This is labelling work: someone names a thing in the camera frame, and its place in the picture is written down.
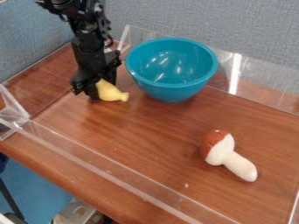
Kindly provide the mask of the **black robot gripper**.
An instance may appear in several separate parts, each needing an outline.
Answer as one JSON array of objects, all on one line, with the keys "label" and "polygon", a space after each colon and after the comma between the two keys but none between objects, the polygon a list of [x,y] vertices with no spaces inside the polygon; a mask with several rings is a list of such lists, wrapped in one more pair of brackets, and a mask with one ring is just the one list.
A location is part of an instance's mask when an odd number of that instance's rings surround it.
[{"label": "black robot gripper", "polygon": [[118,67],[122,65],[120,51],[104,52],[106,43],[102,36],[90,33],[78,34],[71,46],[79,64],[79,70],[70,79],[75,95],[82,92],[94,102],[99,101],[96,83],[104,79],[112,85],[118,83]]}]

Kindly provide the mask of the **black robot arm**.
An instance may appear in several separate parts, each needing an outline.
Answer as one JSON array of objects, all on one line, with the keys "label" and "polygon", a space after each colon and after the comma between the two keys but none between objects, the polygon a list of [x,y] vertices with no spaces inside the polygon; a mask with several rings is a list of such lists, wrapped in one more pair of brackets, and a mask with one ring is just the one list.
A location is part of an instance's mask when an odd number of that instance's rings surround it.
[{"label": "black robot arm", "polygon": [[74,94],[82,92],[96,102],[102,80],[116,84],[120,51],[112,50],[111,22],[100,0],[34,0],[51,14],[70,24],[74,32],[71,46],[79,70],[70,79]]}]

